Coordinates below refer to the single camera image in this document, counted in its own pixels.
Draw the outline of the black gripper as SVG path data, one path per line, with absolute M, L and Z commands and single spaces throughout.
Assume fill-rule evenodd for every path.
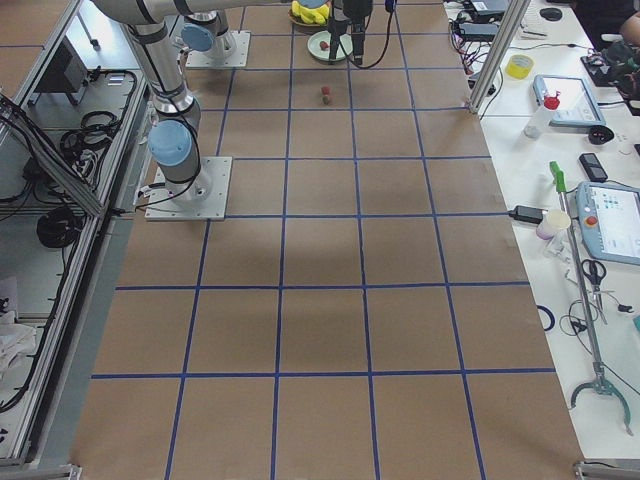
M 353 63 L 363 63 L 367 21 L 372 11 L 372 0 L 335 0 L 332 2 L 331 19 L 328 20 L 330 34 L 328 60 L 330 62 L 337 60 L 341 36 L 345 34 L 345 25 L 350 25 Z

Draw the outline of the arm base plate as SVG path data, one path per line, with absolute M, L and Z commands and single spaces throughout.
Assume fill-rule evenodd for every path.
M 185 193 L 178 196 L 185 186 L 179 188 L 167 183 L 157 168 L 154 181 L 164 183 L 164 186 L 151 192 L 151 206 L 145 209 L 145 218 L 148 221 L 223 220 L 231 172 L 231 157 L 204 156 L 198 177 Z
M 218 36 L 210 49 L 192 50 L 186 60 L 188 69 L 244 68 L 248 60 L 251 32 L 228 30 Z

